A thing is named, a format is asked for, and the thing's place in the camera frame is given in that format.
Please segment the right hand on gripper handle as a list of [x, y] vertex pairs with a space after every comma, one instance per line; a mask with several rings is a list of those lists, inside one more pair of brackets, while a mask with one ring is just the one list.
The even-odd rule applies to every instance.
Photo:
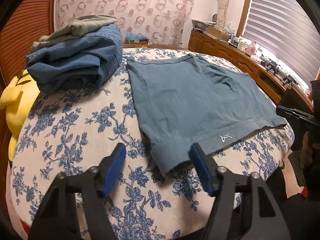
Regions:
[[302, 143], [302, 163], [308, 166], [313, 163], [313, 155], [319, 150], [319, 142], [313, 142], [311, 134], [306, 132], [303, 137]]

